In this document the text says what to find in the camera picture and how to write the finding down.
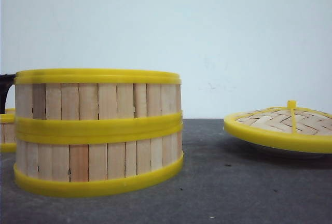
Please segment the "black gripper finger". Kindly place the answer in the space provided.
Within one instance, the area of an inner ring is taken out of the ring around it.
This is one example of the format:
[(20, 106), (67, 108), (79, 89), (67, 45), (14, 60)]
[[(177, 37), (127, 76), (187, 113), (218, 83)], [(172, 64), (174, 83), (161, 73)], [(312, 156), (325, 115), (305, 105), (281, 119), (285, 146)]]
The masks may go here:
[(14, 84), (15, 74), (0, 75), (1, 114), (5, 113), (6, 98), (10, 87)]

